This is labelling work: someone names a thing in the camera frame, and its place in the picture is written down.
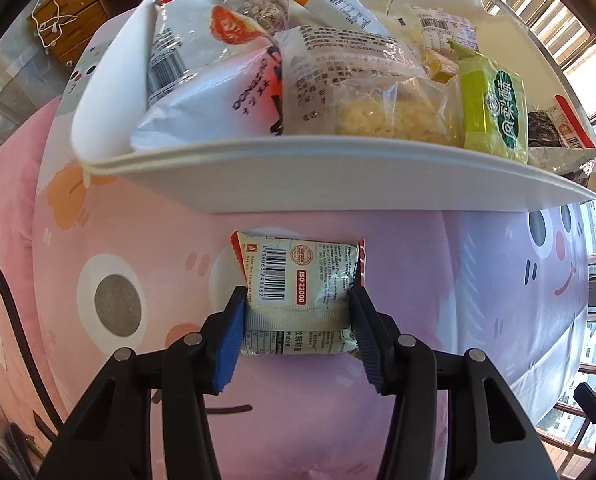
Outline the red white biscuit packet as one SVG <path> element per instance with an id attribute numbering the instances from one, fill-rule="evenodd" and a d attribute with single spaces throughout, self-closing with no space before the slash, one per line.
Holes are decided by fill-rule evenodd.
<path id="1" fill-rule="evenodd" d="M 245 356 L 357 351 L 349 290 L 365 281 L 365 242 L 293 240 L 236 231 L 233 252 L 247 286 Z"/>

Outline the rice crisp clear pack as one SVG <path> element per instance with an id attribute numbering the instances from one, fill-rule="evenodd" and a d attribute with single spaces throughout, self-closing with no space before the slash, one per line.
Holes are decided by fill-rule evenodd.
<path id="1" fill-rule="evenodd" d="M 463 145 L 458 88 L 425 78 L 346 80 L 329 89 L 331 130 L 371 136 Z"/>

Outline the dark jelly red-edged pack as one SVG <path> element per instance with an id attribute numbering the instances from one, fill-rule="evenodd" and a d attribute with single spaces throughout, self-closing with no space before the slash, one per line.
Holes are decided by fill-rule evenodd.
<path id="1" fill-rule="evenodd" d="M 546 110 L 528 113 L 528 162 L 577 184 L 589 186 L 596 172 L 596 143 L 564 96 Z"/>

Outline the green pastry packet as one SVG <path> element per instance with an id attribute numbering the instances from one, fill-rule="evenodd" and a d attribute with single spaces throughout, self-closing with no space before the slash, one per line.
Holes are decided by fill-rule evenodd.
<path id="1" fill-rule="evenodd" d="M 464 148 L 528 162 L 528 110 L 524 82 L 512 70 L 455 41 L 463 107 Z"/>

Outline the silver white snack bag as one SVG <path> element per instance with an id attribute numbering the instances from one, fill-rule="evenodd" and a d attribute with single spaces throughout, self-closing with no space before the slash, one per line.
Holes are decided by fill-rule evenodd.
<path id="1" fill-rule="evenodd" d="M 148 110 L 136 152 L 284 131 L 281 50 L 257 22 L 225 6 L 156 0 Z"/>

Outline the clear puffed snack bag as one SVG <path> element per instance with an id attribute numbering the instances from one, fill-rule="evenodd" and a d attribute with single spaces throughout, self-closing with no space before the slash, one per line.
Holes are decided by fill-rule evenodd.
<path id="1" fill-rule="evenodd" d="M 421 42 L 426 49 L 450 52 L 450 42 L 478 51 L 476 29 L 467 18 L 440 9 L 412 6 Z"/>

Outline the nut brittle clear pack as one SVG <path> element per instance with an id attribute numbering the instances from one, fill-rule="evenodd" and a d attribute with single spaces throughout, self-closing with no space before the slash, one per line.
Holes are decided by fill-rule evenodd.
<path id="1" fill-rule="evenodd" d="M 270 35 L 289 26 L 288 0 L 223 0 L 227 9 L 256 21 Z"/>

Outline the yellow pineapple cake pack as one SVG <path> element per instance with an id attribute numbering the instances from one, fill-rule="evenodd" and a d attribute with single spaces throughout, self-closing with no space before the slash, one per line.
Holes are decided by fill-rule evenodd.
<path id="1" fill-rule="evenodd" d="M 435 50 L 424 50 L 420 59 L 432 81 L 447 84 L 458 74 L 458 64 Z"/>

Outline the clear bread package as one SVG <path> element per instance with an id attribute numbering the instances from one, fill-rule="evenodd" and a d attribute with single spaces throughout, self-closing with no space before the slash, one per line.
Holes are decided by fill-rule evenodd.
<path id="1" fill-rule="evenodd" d="M 333 88 L 350 80 L 427 76 L 404 41 L 356 30 L 301 25 L 277 32 L 284 134 L 328 134 Z"/>

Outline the cartoon printed tablecloth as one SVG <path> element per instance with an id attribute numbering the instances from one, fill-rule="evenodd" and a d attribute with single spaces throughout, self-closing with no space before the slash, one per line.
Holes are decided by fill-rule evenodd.
<path id="1" fill-rule="evenodd" d="M 74 67 L 48 136 L 34 210 L 35 295 L 63 412 L 110 354 L 167 348 L 199 330 L 245 278 L 231 237 L 262 258 L 255 299 L 305 307 L 322 290 L 303 250 L 266 236 L 366 248 L 365 285 L 405 333 L 451 353 L 479 348 L 533 422 L 576 374 L 588 313 L 579 205 L 534 212 L 314 211 L 202 214 L 119 178 L 92 177 L 71 151 L 74 108 L 123 18 L 102 25 Z M 232 381 L 209 396 L 226 479 L 371 479 L 392 413 L 359 359 L 332 336 L 256 334 Z"/>

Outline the white plastic bin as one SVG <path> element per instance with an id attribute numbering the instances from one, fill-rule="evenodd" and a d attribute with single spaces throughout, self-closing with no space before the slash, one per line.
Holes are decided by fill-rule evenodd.
<path id="1" fill-rule="evenodd" d="M 389 0 L 360 0 L 381 11 Z M 480 51 L 522 78 L 528 103 L 547 107 L 571 88 L 515 14 L 481 0 L 394 0 L 468 18 Z M 73 151 L 95 176 L 119 176 L 206 212 L 317 210 L 531 211 L 594 193 L 556 174 L 447 146 L 356 136 L 259 136 L 136 153 L 130 132 L 147 104 L 155 12 L 142 2 L 112 40 L 71 127 Z"/>

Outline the pink bed sheet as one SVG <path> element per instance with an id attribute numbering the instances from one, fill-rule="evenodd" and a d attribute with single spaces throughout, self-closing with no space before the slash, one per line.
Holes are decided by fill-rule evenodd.
<path id="1" fill-rule="evenodd" d="M 51 401 L 61 415 L 66 415 L 40 336 L 32 252 L 37 178 L 59 102 L 58 98 L 49 101 L 0 147 L 0 268 Z M 48 445 L 35 425 L 35 415 L 50 422 L 28 376 L 0 296 L 0 417 L 17 424 L 39 445 Z"/>

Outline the lace covered cabinet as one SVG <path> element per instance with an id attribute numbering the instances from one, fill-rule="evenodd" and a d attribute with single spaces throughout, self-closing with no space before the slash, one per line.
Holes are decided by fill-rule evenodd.
<path id="1" fill-rule="evenodd" d="M 28 19 L 20 15 L 0 40 L 0 146 L 56 96 L 68 70 L 42 48 Z"/>

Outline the wooden desk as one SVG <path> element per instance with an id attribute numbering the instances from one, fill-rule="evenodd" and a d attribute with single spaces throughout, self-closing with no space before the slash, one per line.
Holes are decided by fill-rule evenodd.
<path id="1" fill-rule="evenodd" d="M 141 1 L 38 0 L 28 24 L 48 54 L 73 68 L 98 28 Z"/>

